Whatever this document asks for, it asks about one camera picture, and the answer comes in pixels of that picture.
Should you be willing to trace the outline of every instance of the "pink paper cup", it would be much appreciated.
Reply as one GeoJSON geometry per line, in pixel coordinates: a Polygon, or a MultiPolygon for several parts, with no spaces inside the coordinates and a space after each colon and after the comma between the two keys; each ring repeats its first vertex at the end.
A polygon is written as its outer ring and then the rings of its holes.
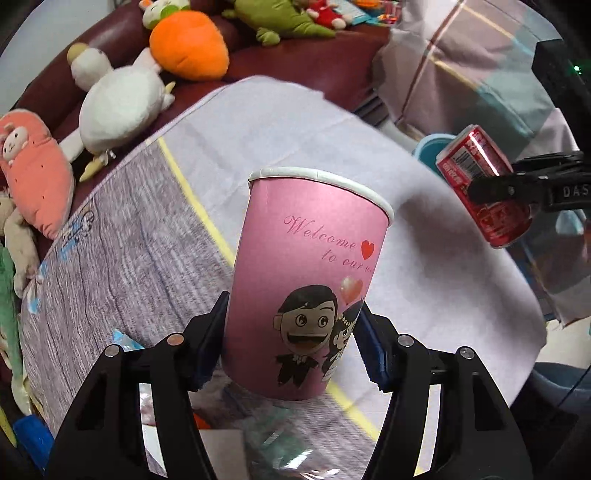
{"type": "Polygon", "coordinates": [[[249,184],[222,365],[253,393],[305,400],[338,364],[394,212],[369,188],[310,168],[263,168],[249,184]]]}

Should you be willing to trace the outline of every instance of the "white duck plush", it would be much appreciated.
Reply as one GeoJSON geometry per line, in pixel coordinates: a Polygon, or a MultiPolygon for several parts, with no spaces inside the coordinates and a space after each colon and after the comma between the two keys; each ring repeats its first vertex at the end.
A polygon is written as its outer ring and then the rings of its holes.
{"type": "Polygon", "coordinates": [[[104,52],[75,43],[67,53],[74,82],[88,92],[80,109],[79,132],[95,157],[80,181],[109,161],[112,148],[125,145],[174,101],[174,82],[164,86],[157,69],[140,62],[113,69],[104,52]]]}

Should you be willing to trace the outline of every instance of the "orange carrot plush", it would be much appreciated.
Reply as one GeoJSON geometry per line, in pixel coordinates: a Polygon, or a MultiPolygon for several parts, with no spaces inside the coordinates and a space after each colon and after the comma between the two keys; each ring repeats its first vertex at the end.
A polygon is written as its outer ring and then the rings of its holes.
{"type": "Polygon", "coordinates": [[[204,13],[187,0],[142,0],[143,23],[153,29],[150,52],[164,70],[194,81],[219,80],[228,70],[228,48],[204,13]]]}
{"type": "Polygon", "coordinates": [[[43,120],[27,110],[0,118],[0,167],[18,210],[30,225],[55,239],[72,204],[70,159],[43,120]]]}

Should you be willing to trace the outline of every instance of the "green plush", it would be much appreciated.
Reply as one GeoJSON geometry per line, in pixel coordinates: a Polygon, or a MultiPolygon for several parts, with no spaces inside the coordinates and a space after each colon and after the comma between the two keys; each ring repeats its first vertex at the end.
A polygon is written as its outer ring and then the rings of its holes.
{"type": "Polygon", "coordinates": [[[0,245],[0,350],[8,358],[12,374],[22,376],[18,342],[17,307],[14,303],[14,263],[8,248],[0,245]]]}
{"type": "Polygon", "coordinates": [[[14,296],[14,263],[8,248],[0,245],[0,355],[12,370],[11,390],[18,408],[31,414],[25,389],[26,373],[22,364],[18,333],[18,312],[14,296]]]}
{"type": "Polygon", "coordinates": [[[236,0],[234,9],[224,10],[225,18],[239,18],[256,30],[264,47],[277,45],[281,38],[334,38],[335,31],[317,25],[304,11],[298,12],[291,0],[236,0]]]}

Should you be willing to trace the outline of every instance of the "teal container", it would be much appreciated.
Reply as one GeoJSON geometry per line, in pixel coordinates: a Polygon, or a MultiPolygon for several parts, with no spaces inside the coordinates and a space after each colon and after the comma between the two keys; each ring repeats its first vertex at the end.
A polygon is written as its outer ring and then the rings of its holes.
{"type": "Polygon", "coordinates": [[[454,138],[456,138],[455,135],[449,134],[427,135],[413,150],[413,157],[419,159],[437,175],[443,178],[443,175],[441,175],[441,172],[439,172],[435,165],[437,154],[448,146],[454,138]]]}

